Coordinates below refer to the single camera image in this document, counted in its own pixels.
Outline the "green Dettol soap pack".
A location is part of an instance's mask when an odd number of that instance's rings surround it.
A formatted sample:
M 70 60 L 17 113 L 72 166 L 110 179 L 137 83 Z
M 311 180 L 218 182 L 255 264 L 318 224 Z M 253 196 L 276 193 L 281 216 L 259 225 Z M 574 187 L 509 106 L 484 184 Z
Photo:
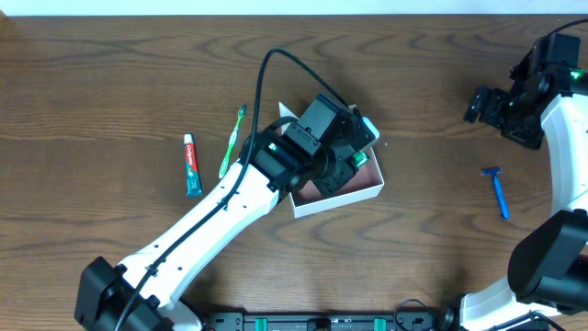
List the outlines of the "green Dettol soap pack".
M 352 155 L 352 163 L 356 169 L 361 168 L 370 160 L 370 156 L 366 152 L 356 152 Z

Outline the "white cardboard box pink inside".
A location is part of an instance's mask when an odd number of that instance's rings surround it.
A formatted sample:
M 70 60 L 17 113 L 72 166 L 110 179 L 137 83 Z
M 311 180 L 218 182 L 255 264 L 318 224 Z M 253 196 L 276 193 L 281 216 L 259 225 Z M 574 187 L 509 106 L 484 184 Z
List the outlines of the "white cardboard box pink inside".
M 369 146 L 364 152 L 369 157 L 367 163 L 332 196 L 324 198 L 310 180 L 301 190 L 290 193 L 288 200 L 294 217 L 300 218 L 377 197 L 384 186 L 384 179 L 373 148 Z

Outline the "white lotion tube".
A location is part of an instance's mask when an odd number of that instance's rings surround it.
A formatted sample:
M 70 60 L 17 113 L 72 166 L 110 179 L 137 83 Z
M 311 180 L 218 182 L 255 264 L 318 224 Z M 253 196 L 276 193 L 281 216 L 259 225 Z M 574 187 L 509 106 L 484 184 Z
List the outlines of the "white lotion tube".
M 282 131 L 285 131 L 288 126 L 292 123 L 295 123 L 299 117 L 296 116 L 285 104 L 282 102 L 278 103 L 278 110 L 279 110 L 279 119 L 278 124 L 279 128 Z

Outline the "red teal toothpaste tube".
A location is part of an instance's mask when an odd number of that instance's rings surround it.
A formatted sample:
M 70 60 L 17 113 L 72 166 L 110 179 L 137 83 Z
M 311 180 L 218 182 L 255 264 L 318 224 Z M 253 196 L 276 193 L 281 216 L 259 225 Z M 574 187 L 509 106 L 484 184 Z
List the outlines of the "red teal toothpaste tube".
M 184 134 L 185 165 L 187 179 L 187 196 L 194 198 L 203 194 L 200 175 L 198 171 L 198 160 L 196 145 L 191 133 Z

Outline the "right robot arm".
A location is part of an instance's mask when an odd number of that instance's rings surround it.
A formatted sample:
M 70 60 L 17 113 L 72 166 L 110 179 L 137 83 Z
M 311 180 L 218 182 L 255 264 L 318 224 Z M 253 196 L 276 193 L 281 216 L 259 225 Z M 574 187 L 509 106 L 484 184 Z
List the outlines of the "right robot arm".
M 510 91 L 479 88 L 464 119 L 530 149 L 548 145 L 549 218 L 514 249 L 507 274 L 460 299 L 458 330 L 508 330 L 587 309 L 587 73 L 569 60 L 514 67 Z

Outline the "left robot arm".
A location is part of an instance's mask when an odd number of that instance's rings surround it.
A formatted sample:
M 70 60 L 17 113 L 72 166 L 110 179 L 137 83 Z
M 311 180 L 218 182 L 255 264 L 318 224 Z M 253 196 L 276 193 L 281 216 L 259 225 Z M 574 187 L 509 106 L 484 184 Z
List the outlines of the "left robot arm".
M 251 223 L 312 182 L 328 198 L 362 166 L 379 131 L 357 108 L 309 108 L 253 130 L 219 184 L 153 242 L 116 266 L 82 272 L 74 319 L 86 330 L 200 330 L 180 298 L 198 273 Z

